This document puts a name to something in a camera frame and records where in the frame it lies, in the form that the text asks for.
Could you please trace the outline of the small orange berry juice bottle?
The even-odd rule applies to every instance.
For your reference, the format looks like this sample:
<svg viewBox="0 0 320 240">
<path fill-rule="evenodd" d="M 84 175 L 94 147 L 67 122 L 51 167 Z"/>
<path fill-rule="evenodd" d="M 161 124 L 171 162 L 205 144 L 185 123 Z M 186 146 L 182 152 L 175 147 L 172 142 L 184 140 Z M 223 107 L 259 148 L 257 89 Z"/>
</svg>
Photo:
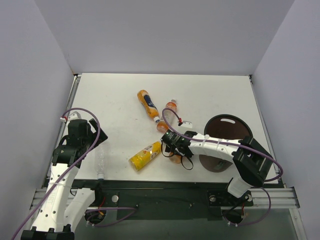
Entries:
<svg viewBox="0 0 320 240">
<path fill-rule="evenodd" d="M 181 163 L 181 157 L 179 155 L 172 155 L 169 157 L 170 161 L 175 163 L 175 164 L 180 164 Z"/>
</svg>

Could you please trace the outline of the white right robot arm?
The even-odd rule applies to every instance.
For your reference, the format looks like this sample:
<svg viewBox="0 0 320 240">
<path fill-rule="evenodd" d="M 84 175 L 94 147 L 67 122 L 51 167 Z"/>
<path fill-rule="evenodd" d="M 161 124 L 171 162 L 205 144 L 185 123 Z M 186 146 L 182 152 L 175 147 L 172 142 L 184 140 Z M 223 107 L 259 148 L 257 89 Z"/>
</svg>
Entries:
<svg viewBox="0 0 320 240">
<path fill-rule="evenodd" d="M 218 158 L 235 165 L 237 174 L 231 177 L 223 192 L 224 201 L 236 204 L 252 187 L 262 187 L 273 166 L 271 155 L 253 138 L 223 139 L 194 131 L 180 134 L 172 130 L 160 139 L 165 151 L 190 160 L 194 155 Z"/>
</svg>

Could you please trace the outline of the yellow juice bottle blue cap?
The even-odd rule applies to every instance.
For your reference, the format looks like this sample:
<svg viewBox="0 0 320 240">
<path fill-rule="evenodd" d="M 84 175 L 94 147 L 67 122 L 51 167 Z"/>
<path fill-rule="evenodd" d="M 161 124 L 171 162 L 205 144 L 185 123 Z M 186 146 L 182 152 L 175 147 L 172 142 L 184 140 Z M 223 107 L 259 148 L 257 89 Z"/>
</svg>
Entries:
<svg viewBox="0 0 320 240">
<path fill-rule="evenodd" d="M 161 152 L 161 142 L 156 141 L 148 145 L 128 161 L 135 171 L 142 170 L 150 161 L 152 161 Z"/>
</svg>

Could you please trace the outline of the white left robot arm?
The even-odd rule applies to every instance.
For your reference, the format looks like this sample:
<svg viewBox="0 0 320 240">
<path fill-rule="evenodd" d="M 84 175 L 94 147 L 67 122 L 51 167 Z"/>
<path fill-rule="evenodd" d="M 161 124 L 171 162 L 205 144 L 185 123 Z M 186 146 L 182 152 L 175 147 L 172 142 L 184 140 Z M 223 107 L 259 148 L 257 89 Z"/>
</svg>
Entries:
<svg viewBox="0 0 320 240">
<path fill-rule="evenodd" d="M 52 153 L 49 183 L 37 206 L 38 215 L 31 228 L 22 232 L 22 240 L 75 239 L 74 231 L 85 211 L 90 205 L 99 205 L 103 193 L 97 184 L 87 183 L 68 204 L 70 190 L 82 160 L 107 138 L 94 118 L 69 121 L 67 135 Z"/>
</svg>

